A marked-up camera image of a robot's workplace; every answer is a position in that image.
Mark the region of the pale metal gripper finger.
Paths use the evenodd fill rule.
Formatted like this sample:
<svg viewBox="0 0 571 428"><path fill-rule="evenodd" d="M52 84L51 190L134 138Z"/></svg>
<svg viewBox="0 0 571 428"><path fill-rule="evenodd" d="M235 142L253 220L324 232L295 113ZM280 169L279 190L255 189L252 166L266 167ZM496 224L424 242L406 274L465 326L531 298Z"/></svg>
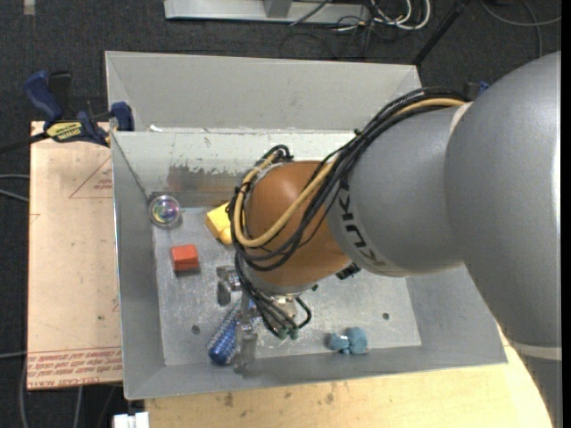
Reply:
<svg viewBox="0 0 571 428"><path fill-rule="evenodd" d="M252 299L242 294L237 313L235 336L236 351L233 359L234 370L241 374L255 361L256 346L259 338L258 324L254 320L256 309L251 307Z"/></svg>
<svg viewBox="0 0 571 428"><path fill-rule="evenodd" d="M241 290L241 281L234 266L216 267L217 302L220 306L227 306L232 295Z"/></svg>

